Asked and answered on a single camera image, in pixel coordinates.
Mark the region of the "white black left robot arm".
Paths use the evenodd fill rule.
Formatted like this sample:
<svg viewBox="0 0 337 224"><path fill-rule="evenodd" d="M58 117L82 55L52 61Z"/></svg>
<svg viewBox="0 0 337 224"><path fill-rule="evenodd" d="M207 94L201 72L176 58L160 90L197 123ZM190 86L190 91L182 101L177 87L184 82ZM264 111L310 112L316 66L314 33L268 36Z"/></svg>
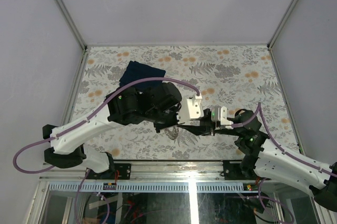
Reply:
<svg viewBox="0 0 337 224"><path fill-rule="evenodd" d="M116 90L106 96L99 111L52 128L51 146L44 151L44 160L61 169L83 166L110 179L115 174L112 155L87 145L87 141L108 130L143 121L159 128L174 126L181 101L182 95L172 83L160 83L146 90Z"/></svg>

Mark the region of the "metal keyring with yellow grip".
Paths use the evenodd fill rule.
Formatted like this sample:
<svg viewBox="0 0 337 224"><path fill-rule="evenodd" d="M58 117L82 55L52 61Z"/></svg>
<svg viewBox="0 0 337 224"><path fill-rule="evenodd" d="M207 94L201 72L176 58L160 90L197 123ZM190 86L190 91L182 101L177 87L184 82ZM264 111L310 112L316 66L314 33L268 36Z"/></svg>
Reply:
<svg viewBox="0 0 337 224"><path fill-rule="evenodd" d="M171 128L164 129L164 132L170 140L176 140L179 136L178 127L171 127Z"/></svg>

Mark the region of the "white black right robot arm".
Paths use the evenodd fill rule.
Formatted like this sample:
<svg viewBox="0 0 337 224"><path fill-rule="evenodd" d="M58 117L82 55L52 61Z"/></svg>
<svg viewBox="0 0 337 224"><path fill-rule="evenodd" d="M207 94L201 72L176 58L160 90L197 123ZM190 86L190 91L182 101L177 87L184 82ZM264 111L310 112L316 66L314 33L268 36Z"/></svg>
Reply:
<svg viewBox="0 0 337 224"><path fill-rule="evenodd" d="M236 136L235 145L244 153L240 173L246 179L254 176L275 180L296 188L320 206L336 211L336 164L327 164L302 155L261 131L260 109L240 109L233 118L226 116L225 107L197 111L194 115L179 112L180 127L197 136Z"/></svg>

